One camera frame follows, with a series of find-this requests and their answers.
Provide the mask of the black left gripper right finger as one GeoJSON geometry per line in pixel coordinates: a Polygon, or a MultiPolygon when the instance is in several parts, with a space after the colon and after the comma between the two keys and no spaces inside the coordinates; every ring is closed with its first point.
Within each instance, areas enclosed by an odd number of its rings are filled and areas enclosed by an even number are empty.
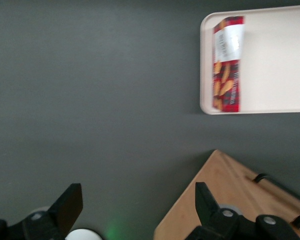
{"type": "Polygon", "coordinates": [[[230,208],[221,208],[205,182],[195,183],[195,209],[201,225],[186,240],[234,240],[237,238],[239,215],[230,208]]]}

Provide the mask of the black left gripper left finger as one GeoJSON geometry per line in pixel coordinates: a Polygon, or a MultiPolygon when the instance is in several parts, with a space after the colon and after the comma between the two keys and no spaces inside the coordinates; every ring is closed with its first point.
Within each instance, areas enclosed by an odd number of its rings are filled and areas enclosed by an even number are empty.
{"type": "Polygon", "coordinates": [[[82,186],[72,183],[48,210],[36,211],[22,221],[24,238],[64,240],[82,209],[82,186]]]}

